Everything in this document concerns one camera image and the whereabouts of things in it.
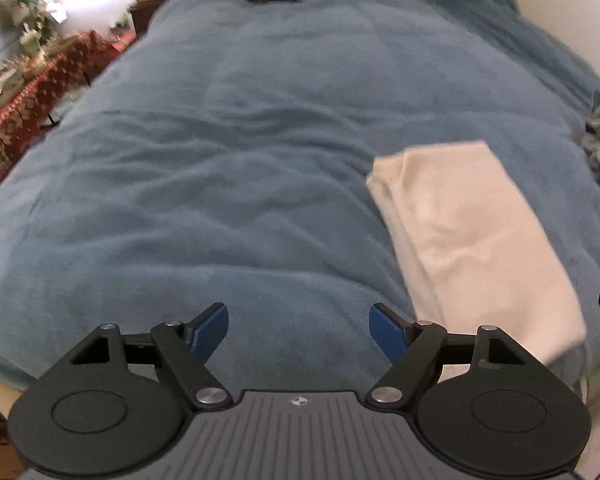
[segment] gray ribbed panel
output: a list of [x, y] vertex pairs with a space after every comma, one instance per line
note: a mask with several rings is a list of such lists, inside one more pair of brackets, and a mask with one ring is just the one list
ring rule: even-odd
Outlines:
[[[308, 403], [294, 405], [304, 397]], [[247, 392], [197, 416], [166, 455], [121, 480], [470, 480], [427, 451], [400, 415], [355, 394]], [[562, 475], [556, 480], [569, 480]], [[27, 473], [23, 480], [43, 480]]]

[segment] red patterned fabric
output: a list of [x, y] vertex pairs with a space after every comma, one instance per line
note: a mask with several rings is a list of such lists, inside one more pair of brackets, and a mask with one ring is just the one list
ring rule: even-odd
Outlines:
[[103, 70], [120, 54], [95, 31], [82, 33], [75, 42], [55, 56], [46, 69], [31, 81], [9, 104], [0, 109], [0, 183], [35, 144], [40, 123], [58, 104], [65, 92], [85, 72]]

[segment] metal screw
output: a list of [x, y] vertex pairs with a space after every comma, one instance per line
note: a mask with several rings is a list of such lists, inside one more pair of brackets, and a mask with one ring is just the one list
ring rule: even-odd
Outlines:
[[226, 391], [220, 388], [202, 388], [196, 393], [196, 399], [202, 404], [220, 404], [227, 397]]
[[402, 398], [402, 392], [392, 386], [381, 386], [371, 392], [371, 398], [375, 402], [391, 404], [392, 402], [398, 402]]

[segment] table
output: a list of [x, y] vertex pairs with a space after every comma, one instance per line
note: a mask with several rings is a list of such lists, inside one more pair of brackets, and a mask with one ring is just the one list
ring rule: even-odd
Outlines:
[[0, 109], [0, 183], [40, 136], [40, 123], [65, 92], [94, 76], [120, 54], [95, 31], [84, 32]]

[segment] blue bedspread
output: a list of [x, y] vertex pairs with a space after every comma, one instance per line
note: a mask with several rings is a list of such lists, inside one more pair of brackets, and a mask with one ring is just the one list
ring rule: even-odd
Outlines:
[[571, 142], [596, 91], [512, 0], [171, 0], [0, 188], [0, 378], [224, 301], [232, 389], [364, 389], [388, 368], [369, 307], [412, 316], [372, 161], [485, 139], [582, 303], [553, 365], [574, 383], [600, 363], [600, 190]]

